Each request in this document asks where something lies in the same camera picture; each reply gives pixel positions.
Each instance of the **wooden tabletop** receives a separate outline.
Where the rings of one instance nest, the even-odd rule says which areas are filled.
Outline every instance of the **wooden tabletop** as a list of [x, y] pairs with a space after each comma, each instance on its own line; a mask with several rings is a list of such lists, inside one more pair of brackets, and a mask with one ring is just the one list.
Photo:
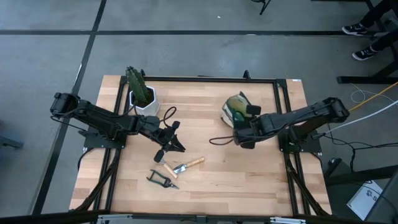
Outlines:
[[[105, 75], [97, 105], [113, 111], [120, 76]], [[177, 136], [187, 149], [168, 152], [164, 159], [175, 167], [200, 157], [205, 162], [189, 168], [173, 179], [153, 161], [160, 149], [143, 136], [129, 136], [114, 189], [112, 212], [177, 213], [207, 215], [291, 215], [287, 174], [277, 138], [242, 149], [233, 143], [214, 146], [210, 138], [230, 136], [232, 129], [220, 119], [225, 101], [242, 91], [250, 102], [261, 106], [261, 113], [276, 112], [273, 87], [264, 83], [146, 82], [157, 91], [159, 117], [171, 106], [177, 112], [167, 120], [180, 121]], [[292, 109], [306, 106], [300, 80], [287, 80]], [[122, 102], [126, 99], [124, 89]], [[98, 181], [104, 149], [94, 149], [81, 162], [70, 208], [76, 208]], [[320, 163], [311, 154], [301, 154], [306, 185], [327, 212], [331, 212]], [[163, 188], [149, 182], [150, 169], [169, 176], [180, 190]], [[107, 186], [101, 200], [104, 208]], [[299, 210], [301, 195], [296, 186]]]

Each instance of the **sneaker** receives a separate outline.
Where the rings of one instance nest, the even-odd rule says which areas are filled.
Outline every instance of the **sneaker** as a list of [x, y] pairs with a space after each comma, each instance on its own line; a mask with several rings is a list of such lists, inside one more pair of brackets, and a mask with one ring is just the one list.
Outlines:
[[364, 50], [353, 53], [355, 60], [363, 61], [371, 57], [374, 57], [378, 52], [373, 51], [370, 47], [366, 47]]
[[362, 36], [367, 33], [367, 28], [362, 26], [360, 23], [354, 24], [352, 26], [344, 26], [343, 32], [348, 35]]

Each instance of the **concrete floor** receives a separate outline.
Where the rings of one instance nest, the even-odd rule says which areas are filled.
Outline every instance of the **concrete floor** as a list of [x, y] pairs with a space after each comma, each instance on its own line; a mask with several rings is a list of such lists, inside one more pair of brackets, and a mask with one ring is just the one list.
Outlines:
[[[0, 29], [88, 29], [100, 0], [0, 2]], [[108, 1], [100, 30], [340, 30], [368, 11], [360, 2], [272, 1], [263, 16], [261, 4], [242, 0]], [[30, 213], [39, 179], [58, 124], [49, 119], [56, 91], [69, 92], [75, 81], [88, 36], [0, 35], [0, 134], [20, 139], [20, 150], [0, 150], [0, 217]], [[148, 75], [302, 79], [308, 104], [337, 96], [347, 108], [353, 85], [339, 85], [340, 75], [371, 75], [392, 60], [390, 50], [366, 62], [351, 53], [366, 47], [356, 37], [282, 37], [232, 35], [97, 36], [79, 95], [96, 101], [103, 75], [121, 75], [128, 65]], [[379, 92], [384, 85], [358, 85]], [[386, 93], [396, 100], [398, 89]], [[389, 104], [376, 98], [356, 110], [354, 120]], [[398, 139], [391, 122], [398, 108], [336, 131], [347, 141], [382, 144]], [[45, 213], [68, 210], [84, 139], [75, 129], [65, 138], [44, 206]], [[341, 157], [349, 163], [349, 147], [321, 140], [323, 163]], [[394, 148], [357, 152], [356, 170], [397, 164]]]

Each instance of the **white cable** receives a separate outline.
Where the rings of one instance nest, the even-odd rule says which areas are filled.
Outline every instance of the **white cable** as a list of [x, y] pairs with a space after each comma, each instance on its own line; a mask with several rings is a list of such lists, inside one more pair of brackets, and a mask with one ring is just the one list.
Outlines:
[[[372, 94], [372, 95], [376, 95], [376, 94], [377, 94], [377, 93], [372, 93], [371, 91], [361, 90], [361, 89], [360, 89], [358, 86], [356, 86], [355, 84], [353, 84], [353, 83], [351, 83], [351, 84], [352, 84], [355, 88], [358, 89], [358, 90], [352, 92], [352, 94], [351, 94], [351, 100], [352, 100], [354, 103], [362, 103], [362, 102], [364, 102], [364, 101], [366, 100], [366, 95], [365, 95], [365, 93], [369, 93], [369, 94]], [[357, 93], [357, 92], [361, 92], [362, 95], [363, 95], [363, 99], [362, 99], [361, 101], [355, 101], [354, 98], [353, 98], [353, 95], [354, 95], [355, 93]], [[387, 98], [388, 100], [390, 100], [391, 102], [394, 102], [393, 99], [389, 98], [389, 97], [386, 96], [386, 95], [379, 95], [379, 96], [385, 97], [385, 98]]]
[[364, 119], [366, 119], [366, 118], [370, 118], [371, 116], [374, 116], [374, 115], [376, 115], [376, 114], [378, 114], [378, 113], [380, 113], [380, 112], [383, 112], [383, 111], [385, 111], [386, 109], [390, 108], [391, 106], [394, 106], [394, 105], [397, 104], [397, 103], [398, 103], [398, 100], [395, 101], [395, 102], [393, 102], [393, 103], [391, 103], [390, 105], [386, 106], [385, 108], [383, 108], [383, 109], [381, 109], [381, 110], [379, 110], [379, 111], [377, 111], [377, 112], [374, 112], [373, 114], [367, 115], [367, 116], [365, 116], [365, 117], [363, 117], [363, 118], [359, 118], [359, 119], [356, 119], [356, 120], [351, 121], [351, 122], [349, 122], [349, 123], [346, 123], [346, 124], [340, 125], [340, 126], [338, 126], [338, 127], [335, 127], [335, 128], [333, 128], [332, 130], [329, 130], [329, 131], [325, 132], [325, 134], [330, 133], [330, 132], [332, 132], [332, 131], [335, 131], [335, 130], [337, 130], [337, 129], [339, 129], [339, 128], [342, 128], [342, 127], [344, 127], [344, 126], [353, 124], [353, 123], [355, 123], [355, 122], [362, 121], [362, 120], [364, 120]]

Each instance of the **white pot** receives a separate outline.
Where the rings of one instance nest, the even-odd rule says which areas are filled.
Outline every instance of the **white pot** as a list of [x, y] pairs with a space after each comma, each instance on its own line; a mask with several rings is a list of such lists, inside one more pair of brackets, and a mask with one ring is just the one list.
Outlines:
[[[154, 100], [144, 108], [136, 106], [137, 113], [144, 115], [144, 116], [156, 116], [156, 114], [160, 108], [160, 103], [157, 100], [155, 89], [151, 86], [147, 86], [147, 88], [151, 89], [154, 92]], [[134, 96], [134, 93], [132, 91], [130, 91], [130, 106], [134, 106], [134, 103], [132, 101], [133, 96]]]

